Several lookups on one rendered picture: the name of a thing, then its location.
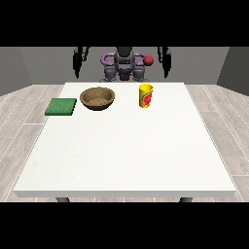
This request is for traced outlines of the brown wooden bowl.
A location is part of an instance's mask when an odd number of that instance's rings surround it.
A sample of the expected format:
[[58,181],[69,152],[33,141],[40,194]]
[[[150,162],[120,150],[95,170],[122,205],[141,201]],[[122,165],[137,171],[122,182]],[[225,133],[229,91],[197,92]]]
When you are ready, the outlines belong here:
[[107,109],[114,99],[115,93],[111,89],[103,87],[86,89],[80,94],[83,105],[92,111]]

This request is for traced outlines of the yellow cup with melon print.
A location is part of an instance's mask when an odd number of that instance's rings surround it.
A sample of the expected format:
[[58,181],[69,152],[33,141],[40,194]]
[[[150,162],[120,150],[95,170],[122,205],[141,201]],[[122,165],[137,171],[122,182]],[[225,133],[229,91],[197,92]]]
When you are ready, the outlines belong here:
[[139,86],[139,106],[141,108],[149,108],[153,93],[153,86],[142,84]]

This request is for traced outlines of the green square pad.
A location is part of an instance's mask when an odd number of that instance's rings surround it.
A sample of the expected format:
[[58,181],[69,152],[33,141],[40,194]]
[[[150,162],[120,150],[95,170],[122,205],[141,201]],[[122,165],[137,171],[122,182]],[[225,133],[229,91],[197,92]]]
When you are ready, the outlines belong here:
[[46,116],[71,116],[73,114],[76,98],[52,98],[46,111]]

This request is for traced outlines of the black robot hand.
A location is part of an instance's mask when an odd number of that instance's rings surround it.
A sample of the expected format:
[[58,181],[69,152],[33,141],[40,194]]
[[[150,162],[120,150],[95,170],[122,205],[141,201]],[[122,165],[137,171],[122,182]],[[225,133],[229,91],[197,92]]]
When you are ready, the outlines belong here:
[[73,54],[73,69],[76,78],[79,78],[82,62],[87,60],[89,47],[76,47]]
[[164,78],[167,78],[171,70],[171,50],[169,47],[158,47],[159,63],[162,64]]

